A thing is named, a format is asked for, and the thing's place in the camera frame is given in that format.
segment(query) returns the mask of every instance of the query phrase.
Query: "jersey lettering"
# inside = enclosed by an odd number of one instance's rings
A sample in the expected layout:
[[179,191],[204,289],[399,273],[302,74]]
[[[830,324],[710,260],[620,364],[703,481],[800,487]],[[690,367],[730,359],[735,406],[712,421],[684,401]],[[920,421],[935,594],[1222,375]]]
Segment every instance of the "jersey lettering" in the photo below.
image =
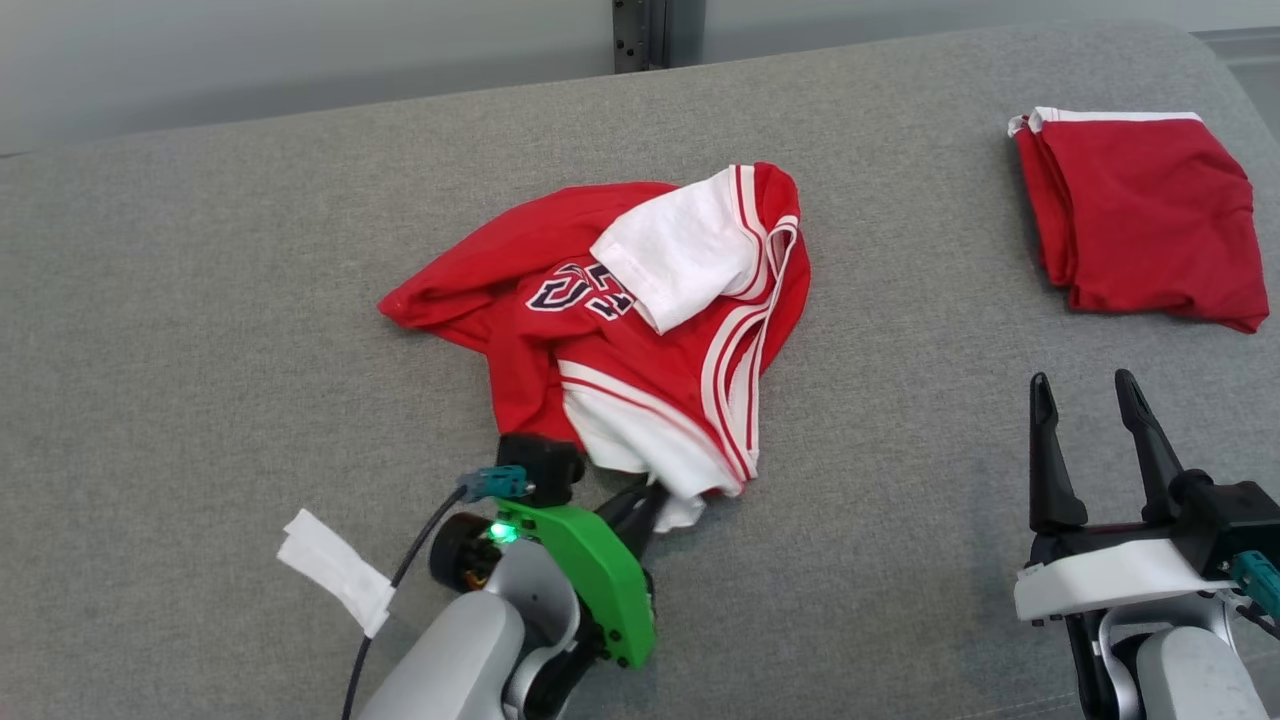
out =
[[584,300],[588,310],[605,320],[617,320],[635,305],[631,293],[603,264],[582,268],[570,263],[543,282],[525,306],[539,313],[561,313]]

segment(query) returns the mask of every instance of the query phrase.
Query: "tape piece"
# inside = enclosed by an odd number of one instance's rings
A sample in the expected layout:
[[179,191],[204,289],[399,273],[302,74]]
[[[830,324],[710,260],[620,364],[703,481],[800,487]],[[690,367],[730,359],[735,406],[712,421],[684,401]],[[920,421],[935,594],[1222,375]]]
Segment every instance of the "tape piece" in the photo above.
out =
[[387,606],[396,594],[392,582],[305,509],[284,532],[289,537],[275,556],[337,596],[366,637],[378,634],[390,615]]

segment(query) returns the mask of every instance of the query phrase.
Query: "folded red cloth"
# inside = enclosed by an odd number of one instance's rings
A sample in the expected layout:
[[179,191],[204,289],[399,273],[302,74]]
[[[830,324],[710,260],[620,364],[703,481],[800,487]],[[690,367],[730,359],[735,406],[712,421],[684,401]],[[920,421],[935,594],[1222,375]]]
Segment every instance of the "folded red cloth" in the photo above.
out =
[[1253,186],[1194,113],[1036,108],[1009,123],[1050,282],[1074,310],[1254,333],[1270,314]]

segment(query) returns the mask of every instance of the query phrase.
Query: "black cable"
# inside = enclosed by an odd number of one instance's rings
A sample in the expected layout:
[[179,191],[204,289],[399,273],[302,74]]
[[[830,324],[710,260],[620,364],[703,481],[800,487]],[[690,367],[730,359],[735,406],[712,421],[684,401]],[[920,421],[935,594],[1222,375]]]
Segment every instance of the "black cable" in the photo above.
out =
[[[440,524],[444,519],[444,514],[449,511],[460,500],[467,495],[467,488],[458,486],[449,497],[440,503],[435,514],[422,525],[422,532],[417,533],[413,538],[413,544],[410,546],[408,552],[404,553],[404,560],[401,560],[399,568],[396,570],[396,575],[392,577],[392,589],[399,587],[399,582],[404,579],[404,574],[408,573],[408,566],[417,557],[422,546],[426,544],[426,538],[431,537],[431,530]],[[351,720],[351,707],[356,703],[356,685],[360,684],[360,671],[365,669],[365,656],[369,655],[369,644],[374,642],[374,638],[365,637],[360,643],[360,650],[356,652],[356,662],[351,666],[351,682],[347,683],[347,702],[342,706],[342,720]]]
[[1280,641],[1280,628],[1276,628],[1274,624],[1267,623],[1266,620],[1263,620],[1262,619],[1263,618],[1262,614],[1258,612],[1257,610],[1254,610],[1252,606],[1251,607],[1244,607],[1243,605],[1236,605],[1235,606],[1235,611],[1239,612],[1240,616],[1244,618],[1245,620],[1248,620],[1249,623],[1253,623],[1254,625],[1262,628],[1262,630],[1266,634],[1268,634],[1272,638]]

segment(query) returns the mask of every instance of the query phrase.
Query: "green led light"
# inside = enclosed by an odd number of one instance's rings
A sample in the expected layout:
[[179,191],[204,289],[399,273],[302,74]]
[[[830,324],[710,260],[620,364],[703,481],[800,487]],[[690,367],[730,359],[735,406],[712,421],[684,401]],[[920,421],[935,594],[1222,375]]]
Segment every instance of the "green led light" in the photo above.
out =
[[500,544],[506,544],[508,542],[516,542],[517,539],[520,539],[520,533],[516,532],[516,528],[506,523],[494,523],[489,525],[489,539]]

